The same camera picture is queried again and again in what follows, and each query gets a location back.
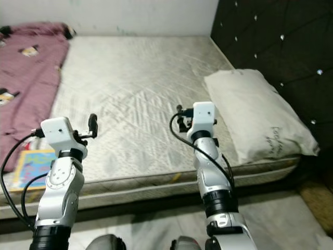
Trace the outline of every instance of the pink blanket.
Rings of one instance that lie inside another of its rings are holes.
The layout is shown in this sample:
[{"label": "pink blanket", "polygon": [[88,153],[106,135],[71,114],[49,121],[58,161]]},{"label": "pink blanket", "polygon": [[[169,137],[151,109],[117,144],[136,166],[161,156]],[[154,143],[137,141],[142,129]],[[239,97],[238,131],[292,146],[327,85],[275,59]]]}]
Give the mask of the pink blanket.
[{"label": "pink blanket", "polygon": [[[63,23],[0,29],[0,164],[18,140],[49,117],[69,43]],[[5,171],[13,171],[16,150]]]}]

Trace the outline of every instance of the black tufted headboard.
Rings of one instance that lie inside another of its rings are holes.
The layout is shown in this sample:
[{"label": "black tufted headboard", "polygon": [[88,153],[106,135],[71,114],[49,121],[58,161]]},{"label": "black tufted headboard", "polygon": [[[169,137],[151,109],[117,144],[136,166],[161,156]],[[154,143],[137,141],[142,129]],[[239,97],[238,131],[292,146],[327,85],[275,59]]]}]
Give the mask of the black tufted headboard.
[{"label": "black tufted headboard", "polygon": [[220,0],[211,37],[235,68],[262,72],[331,151],[332,0]]}]

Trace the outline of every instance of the black cable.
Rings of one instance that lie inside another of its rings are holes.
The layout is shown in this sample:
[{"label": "black cable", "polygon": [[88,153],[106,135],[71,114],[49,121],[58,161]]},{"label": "black cable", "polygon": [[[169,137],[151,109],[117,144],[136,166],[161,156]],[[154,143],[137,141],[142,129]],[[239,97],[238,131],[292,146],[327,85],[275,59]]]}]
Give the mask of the black cable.
[{"label": "black cable", "polygon": [[234,175],[233,172],[231,170],[230,164],[228,162],[228,160],[225,158],[225,156],[222,154],[222,157],[227,165],[228,168],[228,172],[229,175],[226,173],[226,171],[220,166],[220,164],[218,164],[212,157],[210,157],[205,151],[201,150],[200,148],[198,148],[197,146],[191,144],[190,142],[188,142],[187,140],[181,138],[179,135],[177,135],[173,129],[172,129],[172,122],[173,120],[177,117],[177,116],[181,116],[182,113],[176,113],[174,114],[169,122],[169,129],[171,131],[171,133],[173,134],[174,137],[176,137],[178,140],[180,140],[181,142],[184,142],[186,145],[192,147],[194,150],[199,151],[200,153],[202,153],[203,155],[205,155],[207,157],[208,160],[210,160],[215,166],[217,166],[217,168],[225,175],[225,177],[227,178],[227,180],[229,181],[230,185],[232,186],[232,189],[234,190],[235,188],[235,181],[234,181]]},{"label": "black cable", "polygon": [[27,136],[25,136],[24,138],[22,138],[20,141],[18,141],[14,147],[12,147],[12,149],[8,152],[4,162],[2,163],[1,165],[1,171],[0,171],[0,184],[1,184],[1,187],[4,191],[4,195],[10,205],[10,207],[12,208],[13,212],[16,214],[16,216],[31,230],[33,231],[33,227],[31,227],[31,224],[29,223],[28,220],[25,219],[25,217],[20,213],[20,211],[16,208],[14,202],[12,201],[8,191],[7,191],[7,188],[6,188],[6,185],[5,185],[5,182],[4,182],[4,172],[5,172],[5,166],[9,160],[9,158],[11,157],[12,153],[17,149],[17,147],[22,143],[24,142],[26,139],[30,138],[34,136],[34,133],[31,133]]},{"label": "black cable", "polygon": [[23,213],[23,216],[25,217],[25,219],[27,221],[29,221],[29,215],[27,213],[27,209],[25,208],[25,195],[27,193],[27,190],[29,188],[29,186],[36,180],[38,180],[39,178],[42,178],[42,177],[45,177],[47,176],[47,173],[44,173],[44,174],[41,174],[40,176],[37,176],[33,179],[31,179],[24,187],[23,191],[22,191],[22,194],[21,194],[21,208],[22,208],[22,213]]}]

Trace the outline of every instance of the robotic arm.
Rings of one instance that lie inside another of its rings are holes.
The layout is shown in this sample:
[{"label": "robotic arm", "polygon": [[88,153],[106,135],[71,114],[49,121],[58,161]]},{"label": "robotic arm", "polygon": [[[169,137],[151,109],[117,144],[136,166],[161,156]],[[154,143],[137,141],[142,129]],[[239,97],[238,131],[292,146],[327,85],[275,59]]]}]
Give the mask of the robotic arm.
[{"label": "robotic arm", "polygon": [[78,134],[66,117],[45,120],[43,133],[58,158],[46,176],[30,250],[68,249],[68,238],[78,210],[84,183],[82,160],[87,156],[84,138],[97,136],[97,116],[89,118],[89,132]]},{"label": "robotic arm", "polygon": [[[217,163],[226,167],[227,162],[217,150],[217,139],[213,138],[213,126],[216,124],[214,104],[199,102],[194,103],[193,109],[182,110],[181,106],[177,109],[180,131],[187,131],[187,142],[195,148],[194,166],[207,217],[207,234],[210,237],[206,241],[205,249],[256,250],[245,219],[238,211],[233,180],[216,166]],[[190,128],[184,129],[184,117],[191,120],[187,123]],[[191,238],[181,236],[173,242],[170,249],[199,250],[200,247],[194,240],[191,241]]]}]

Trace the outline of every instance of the mattress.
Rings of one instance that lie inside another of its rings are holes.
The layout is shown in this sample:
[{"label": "mattress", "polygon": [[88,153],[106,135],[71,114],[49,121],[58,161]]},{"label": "mattress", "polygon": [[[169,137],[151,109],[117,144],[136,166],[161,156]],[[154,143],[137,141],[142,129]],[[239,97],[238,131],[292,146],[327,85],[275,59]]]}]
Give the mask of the mattress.
[{"label": "mattress", "polygon": [[[168,122],[178,104],[210,100],[203,77],[232,68],[212,41],[78,36],[70,45],[51,116],[69,117],[79,131],[87,130],[90,113],[99,124],[83,161],[79,209],[197,192],[193,150],[173,138]],[[237,186],[281,179],[298,163],[295,156],[239,166],[219,115],[214,129]],[[41,142],[40,148],[47,147]],[[11,178],[12,173],[5,176],[8,185]],[[36,213],[42,193],[28,192],[29,213]],[[12,197],[19,204],[20,194]],[[0,218],[14,216],[0,193]]]}]

